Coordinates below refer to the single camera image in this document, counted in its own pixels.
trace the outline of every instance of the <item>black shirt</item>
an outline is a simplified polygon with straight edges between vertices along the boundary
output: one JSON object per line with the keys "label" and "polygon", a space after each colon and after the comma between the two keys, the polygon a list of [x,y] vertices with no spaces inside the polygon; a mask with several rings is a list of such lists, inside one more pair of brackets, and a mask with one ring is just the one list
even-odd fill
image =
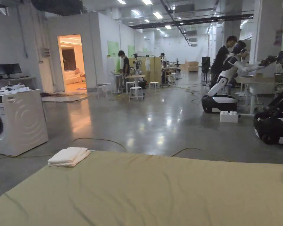
{"label": "black shirt", "polygon": [[227,55],[229,54],[228,49],[226,48],[226,46],[222,46],[215,58],[215,61],[212,65],[212,67],[210,68],[211,72],[214,74],[220,74],[222,72],[222,65],[223,62],[225,61]]}
{"label": "black shirt", "polygon": [[126,57],[126,56],[125,56],[125,58],[124,58],[123,73],[124,73],[124,74],[129,74],[129,73],[130,73],[129,59],[128,59],[128,57]]}

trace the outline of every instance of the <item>room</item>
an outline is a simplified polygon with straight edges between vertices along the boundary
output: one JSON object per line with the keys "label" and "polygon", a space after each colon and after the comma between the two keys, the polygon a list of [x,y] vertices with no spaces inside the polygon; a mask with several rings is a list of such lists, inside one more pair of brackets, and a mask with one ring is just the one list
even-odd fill
{"label": "room", "polygon": [[0,226],[283,225],[280,2],[0,0]]}

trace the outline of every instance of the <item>folded towel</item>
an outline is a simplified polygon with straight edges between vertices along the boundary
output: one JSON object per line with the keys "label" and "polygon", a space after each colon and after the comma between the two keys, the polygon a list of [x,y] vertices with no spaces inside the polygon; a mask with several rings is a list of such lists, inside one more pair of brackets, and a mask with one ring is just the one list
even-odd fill
{"label": "folded towel", "polygon": [[80,155],[78,155],[74,161],[72,162],[65,162],[65,163],[48,163],[49,166],[60,166],[60,167],[74,167],[76,164],[78,164],[80,161],[82,161],[83,159],[85,159],[90,153],[91,151],[94,150],[88,150],[85,151],[84,153],[81,153]]}
{"label": "folded towel", "polygon": [[66,148],[56,153],[48,160],[50,164],[72,163],[78,156],[86,153],[87,148]]}

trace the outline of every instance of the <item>sofa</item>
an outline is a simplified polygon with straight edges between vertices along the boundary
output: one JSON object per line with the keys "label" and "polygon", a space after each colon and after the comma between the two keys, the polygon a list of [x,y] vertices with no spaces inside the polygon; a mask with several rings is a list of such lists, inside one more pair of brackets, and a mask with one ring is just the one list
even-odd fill
{"label": "sofa", "polygon": [[199,63],[197,61],[186,62],[189,72],[197,72],[199,69]]}
{"label": "sofa", "polygon": [[65,71],[64,77],[66,85],[82,82],[83,80],[85,80],[85,77],[83,77],[83,75],[84,74],[80,72],[78,68],[74,71]]}

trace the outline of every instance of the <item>beige mattress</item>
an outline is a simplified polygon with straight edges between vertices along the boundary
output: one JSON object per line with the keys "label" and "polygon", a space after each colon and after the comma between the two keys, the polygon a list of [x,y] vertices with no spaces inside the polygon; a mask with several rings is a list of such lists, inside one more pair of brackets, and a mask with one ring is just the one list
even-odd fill
{"label": "beige mattress", "polygon": [[283,166],[94,152],[1,196],[8,225],[283,225]]}

